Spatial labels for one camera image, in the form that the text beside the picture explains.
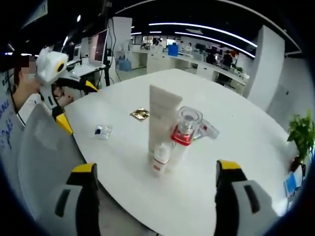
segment blue writing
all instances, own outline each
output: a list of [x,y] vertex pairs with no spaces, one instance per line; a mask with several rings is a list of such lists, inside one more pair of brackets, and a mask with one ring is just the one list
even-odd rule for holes
[[6,142],[8,143],[10,150],[12,150],[12,146],[11,146],[11,142],[10,142],[10,136],[11,136],[13,124],[11,122],[11,119],[7,119],[5,121],[5,123],[6,123],[6,129],[2,131],[2,137],[6,137]]
[[9,100],[7,99],[0,106],[0,119],[2,118],[2,114],[5,112],[6,109],[8,109],[8,107],[9,107]]

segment ceiling light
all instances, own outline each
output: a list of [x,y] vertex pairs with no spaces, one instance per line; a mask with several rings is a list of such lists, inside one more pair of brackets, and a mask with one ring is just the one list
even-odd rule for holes
[[238,38],[238,39],[240,39],[240,40],[242,40],[244,42],[247,42],[248,44],[251,44],[254,47],[257,47],[257,45],[254,44],[253,42],[250,42],[249,40],[244,39],[244,38],[242,38],[242,37],[240,37],[240,36],[238,36],[236,34],[233,34],[233,33],[221,30],[221,29],[216,29],[216,28],[213,28],[213,27],[209,27],[209,26],[201,26],[201,25],[194,25],[194,24],[187,24],[187,23],[152,23],[152,24],[149,24],[149,26],[162,26],[162,25],[191,26],[191,27],[204,28],[204,29],[208,29],[208,30],[214,30],[214,31],[217,31],[217,32],[221,32],[221,33],[225,33],[227,35],[233,36],[233,37]]
[[64,42],[63,42],[63,47],[65,46],[65,43],[68,41],[68,36],[64,39]]
[[234,45],[232,45],[232,44],[225,43],[225,42],[223,42],[223,41],[220,41],[220,40],[217,40],[217,39],[214,39],[214,38],[209,38],[209,37],[206,37],[206,36],[202,36],[202,35],[198,35],[198,34],[193,34],[193,33],[183,33],[183,32],[175,32],[175,33],[177,33],[177,34],[183,34],[183,35],[190,35],[190,36],[195,36],[195,37],[199,37],[199,38],[205,38],[205,39],[208,39],[208,40],[216,41],[216,42],[218,42],[218,43],[222,43],[222,44],[225,44],[225,45],[227,45],[227,46],[229,46],[229,47],[235,48],[236,50],[239,50],[240,52],[243,52],[243,53],[249,55],[249,56],[252,57],[252,58],[255,58],[255,56],[254,56],[253,54],[251,54],[251,53],[249,53],[249,52],[246,52],[246,51],[243,50],[243,49],[240,49],[240,48],[238,48],[238,47],[236,47],[236,46],[234,46]]

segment black ceiling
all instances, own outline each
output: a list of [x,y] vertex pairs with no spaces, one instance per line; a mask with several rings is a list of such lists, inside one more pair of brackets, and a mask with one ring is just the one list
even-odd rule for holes
[[[27,16],[40,3],[40,0],[1,2],[4,9],[1,14],[1,39],[0,50],[5,52],[7,42],[11,42],[25,53],[37,54],[39,50],[49,44],[63,41],[65,36],[73,38],[89,36],[104,29],[105,13],[104,0],[48,0],[48,15],[38,19],[23,29],[20,29]],[[107,12],[107,17],[114,16],[119,10],[141,2],[140,0],[112,0],[112,7]],[[305,30],[312,14],[308,14],[304,7],[302,16],[297,14],[298,6],[293,3],[284,4],[278,0],[249,1],[235,0],[262,15],[268,17],[305,49],[308,41],[309,30]],[[76,22],[76,17],[81,15],[81,21]],[[254,41],[262,25],[267,25],[285,39],[286,52],[296,51],[297,47],[287,39],[278,29],[261,17],[240,7],[218,0],[156,0],[132,7],[116,16],[133,18],[134,31],[148,33],[151,30],[161,30],[163,34],[173,35],[174,31],[185,31],[188,27],[148,26],[149,23],[181,22],[210,26],[239,35],[247,40]],[[203,29],[203,34],[250,50],[248,44],[231,36],[212,30]]]

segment potted plant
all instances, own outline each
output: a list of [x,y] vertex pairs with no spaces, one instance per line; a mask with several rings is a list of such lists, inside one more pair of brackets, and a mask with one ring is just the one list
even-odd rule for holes
[[289,123],[289,132],[287,141],[294,141],[299,151],[299,155],[294,158],[290,167],[290,171],[294,172],[303,163],[305,157],[313,153],[315,125],[311,119],[311,111],[308,110],[307,116],[304,118],[294,115]]

